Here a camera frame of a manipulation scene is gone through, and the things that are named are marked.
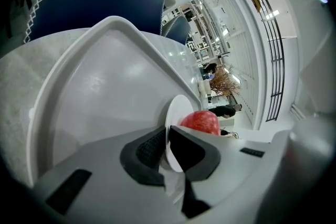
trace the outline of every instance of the speckled gray surface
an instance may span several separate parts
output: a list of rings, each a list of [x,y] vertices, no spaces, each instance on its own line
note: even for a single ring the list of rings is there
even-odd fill
[[[33,110],[39,90],[50,70],[65,50],[87,29],[55,33],[33,40],[0,59],[0,147],[7,167],[19,181],[29,185],[26,162],[26,136],[29,112]],[[169,52],[180,53],[172,40],[143,33],[175,68],[187,84],[198,92],[201,74],[195,66],[179,62]]]

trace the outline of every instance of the black slot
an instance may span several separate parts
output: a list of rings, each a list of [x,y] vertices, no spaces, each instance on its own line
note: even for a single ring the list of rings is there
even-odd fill
[[[256,156],[259,158],[262,158],[265,153],[263,151],[252,150],[251,148],[247,148],[247,147],[242,148],[240,152],[243,152],[243,153],[246,153],[252,156]]]
[[[82,169],[74,171],[46,200],[46,203],[64,215],[91,175],[91,172]]]

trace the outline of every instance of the white stitching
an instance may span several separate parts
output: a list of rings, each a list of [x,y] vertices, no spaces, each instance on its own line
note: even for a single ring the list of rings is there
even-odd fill
[[[182,17],[182,16],[181,16],[181,15],[178,15],[177,17],[175,17],[173,23],[172,23],[171,26],[168,28],[168,30],[167,30],[166,34],[164,35],[164,37],[166,37],[166,36],[168,35],[169,31],[172,29],[173,25],[176,23],[177,19],[180,18],[180,17]]]
[[[36,17],[36,11],[39,9],[39,3],[41,2],[42,0],[36,0],[36,4],[32,7],[31,9],[31,13],[29,15],[29,21],[27,23],[27,29],[26,29],[26,36],[23,40],[23,43],[26,44],[28,42],[30,42],[30,33],[32,32],[31,30],[31,27],[34,25],[34,18]]]
[[[163,0],[163,4],[162,4],[162,14],[161,14],[161,27],[160,27],[160,36],[162,36],[162,26],[163,26],[163,9],[164,9],[164,0]]]

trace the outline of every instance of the dried flower arrangement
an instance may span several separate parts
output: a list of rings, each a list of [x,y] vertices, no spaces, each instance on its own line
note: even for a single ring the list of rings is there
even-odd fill
[[[216,92],[218,95],[229,96],[231,93],[238,93],[241,89],[240,85],[232,80],[233,66],[230,66],[227,70],[224,71],[224,68],[217,67],[217,70],[214,74],[214,78],[210,81],[211,90]]]

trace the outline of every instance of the black railing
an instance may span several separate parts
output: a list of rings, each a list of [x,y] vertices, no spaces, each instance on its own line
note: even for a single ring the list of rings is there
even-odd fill
[[[272,92],[266,121],[277,120],[285,86],[285,59],[278,22],[268,0],[251,0],[264,23],[271,52]]]

